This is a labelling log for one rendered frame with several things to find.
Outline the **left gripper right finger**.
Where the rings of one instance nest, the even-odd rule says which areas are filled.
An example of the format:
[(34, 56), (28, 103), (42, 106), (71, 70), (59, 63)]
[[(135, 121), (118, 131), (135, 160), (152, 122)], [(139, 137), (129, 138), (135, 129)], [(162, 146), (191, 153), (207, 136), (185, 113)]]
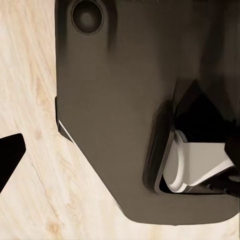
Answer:
[(240, 135), (229, 133), (224, 143), (224, 151), (240, 173)]

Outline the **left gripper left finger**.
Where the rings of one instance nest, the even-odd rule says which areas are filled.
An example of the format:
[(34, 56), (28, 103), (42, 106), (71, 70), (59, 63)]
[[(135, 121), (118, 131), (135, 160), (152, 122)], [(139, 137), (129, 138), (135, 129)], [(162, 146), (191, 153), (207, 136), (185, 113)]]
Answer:
[(21, 133), (0, 138), (0, 193), (26, 152)]

